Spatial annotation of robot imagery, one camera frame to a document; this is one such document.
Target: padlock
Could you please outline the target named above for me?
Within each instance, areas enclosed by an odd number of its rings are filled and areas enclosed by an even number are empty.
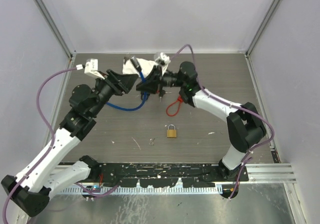
[[[167,138],[177,138],[177,130],[175,125],[168,125],[168,130],[166,131],[166,137]]]

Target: white wall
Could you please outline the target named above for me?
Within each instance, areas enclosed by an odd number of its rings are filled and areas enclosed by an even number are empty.
[[[44,0],[78,53],[246,51],[272,0]]]
[[[320,220],[320,0],[283,0],[252,62],[284,161],[310,222]]]
[[[48,76],[66,68],[68,58],[33,0],[0,0],[0,7],[2,180],[7,174],[18,173],[44,145],[47,128],[36,109],[36,94]],[[43,89],[40,105],[49,119],[61,83],[62,76]],[[1,208],[6,196],[1,186]],[[11,203],[8,217],[15,209]]]

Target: red cable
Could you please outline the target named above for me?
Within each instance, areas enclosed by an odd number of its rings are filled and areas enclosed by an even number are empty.
[[[179,106],[178,106],[178,109],[176,110],[175,114],[169,114],[169,112],[168,112],[168,111],[169,111],[169,108],[172,107],[174,104],[176,104],[176,103],[178,103],[178,102],[179,102]],[[183,103],[183,102],[184,102],[184,100],[182,100],[181,96],[179,96],[178,99],[177,99],[175,102],[173,102],[173,103],[171,103],[170,105],[168,105],[168,107],[167,107],[166,110],[165,110],[166,114],[167,114],[169,117],[174,117],[175,115],[177,115],[178,112],[180,111],[181,103]]]

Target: blue rope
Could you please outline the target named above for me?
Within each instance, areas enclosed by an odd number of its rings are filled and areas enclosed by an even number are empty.
[[[142,72],[139,72],[139,74],[140,74],[140,77],[141,77],[142,82],[144,83],[144,82],[145,82],[144,75],[142,74]],[[135,108],[124,108],[124,107],[121,107],[121,106],[114,105],[114,104],[112,104],[112,103],[110,103],[110,102],[107,102],[106,105],[108,105],[109,107],[112,107],[112,108],[121,110],[121,111],[133,112],[133,111],[139,110],[140,108],[143,107],[143,105],[145,104],[145,102],[146,102],[146,100],[147,100],[147,96],[148,96],[148,94],[147,94],[146,92],[144,92],[144,93],[143,93],[143,98],[142,98],[141,104],[138,105],[138,106],[135,107]]]

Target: floor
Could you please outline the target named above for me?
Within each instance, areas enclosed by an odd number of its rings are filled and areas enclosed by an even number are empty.
[[[219,194],[125,194],[85,201],[59,194],[32,224],[294,224],[283,184],[243,184]]]
[[[78,54],[74,64],[96,58],[100,71],[112,69],[121,73],[123,57],[123,54]],[[136,57],[152,60],[153,54],[137,54]],[[252,102],[258,107],[243,54],[196,54],[195,58],[198,76],[207,89],[227,100],[243,104]],[[182,61],[191,61],[191,55],[181,54],[168,69],[178,71]],[[93,87],[95,80],[82,71],[71,74],[58,124],[70,110],[69,97],[79,84]],[[140,93],[135,90],[134,87],[129,94],[113,96],[109,101],[134,108],[141,103]],[[99,162],[217,163],[230,146],[226,123],[187,104],[181,106],[177,116],[167,116],[166,108],[177,100],[179,88],[167,88],[167,92],[172,93],[167,93],[161,102],[157,95],[151,95],[145,105],[134,112],[106,106],[96,118],[93,130],[63,161],[75,162],[81,156],[89,155]],[[170,124],[176,126],[177,138],[166,137]],[[154,140],[154,145],[149,144],[150,140]],[[255,150],[252,162],[273,163],[269,146]]]

